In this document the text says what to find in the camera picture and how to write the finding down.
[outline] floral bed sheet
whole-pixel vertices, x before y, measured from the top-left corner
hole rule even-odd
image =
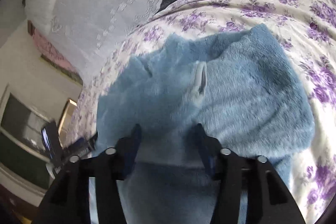
[[[139,26],[85,86],[67,143],[96,131],[98,98],[131,54],[159,49],[169,34],[189,39],[264,23],[299,75],[315,117],[309,149],[293,158],[290,191],[306,223],[315,223],[336,193],[336,0],[178,0]]]

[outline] pink cloth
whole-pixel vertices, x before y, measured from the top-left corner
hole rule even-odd
[[[39,52],[51,62],[68,71],[77,73],[71,63],[36,28],[34,29],[33,40]]]

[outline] blue fleece fabric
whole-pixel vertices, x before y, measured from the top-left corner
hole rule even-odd
[[[99,99],[95,154],[136,123],[143,129],[137,165],[118,182],[129,224],[210,223],[219,184],[204,173],[188,133],[196,123],[238,155],[269,158],[285,183],[292,154],[314,133],[305,91],[263,24],[196,41],[173,34],[162,49],[131,57]]]

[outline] blue fluffy garment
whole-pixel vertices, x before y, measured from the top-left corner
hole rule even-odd
[[[96,154],[136,123],[137,165],[118,182],[129,224],[210,222],[218,183],[188,134],[196,123],[238,155],[269,158],[285,183],[292,154],[314,133],[305,91],[265,25],[196,41],[171,35],[162,49],[132,57],[99,100]]]

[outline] silver screw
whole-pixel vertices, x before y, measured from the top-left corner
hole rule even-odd
[[[107,155],[113,155],[113,154],[115,154],[116,152],[117,152],[117,150],[116,150],[115,148],[113,148],[113,147],[110,147],[110,148],[108,148],[108,149],[105,150],[105,153],[106,153]]]
[[[222,148],[221,150],[220,150],[220,153],[221,154],[223,154],[223,155],[230,155],[231,154],[231,150],[230,149],[228,149],[228,148]]]
[[[70,162],[77,162],[79,161],[79,157],[77,155],[70,157],[69,159]]]
[[[257,160],[264,164],[267,161],[267,158],[264,156],[259,156]]]

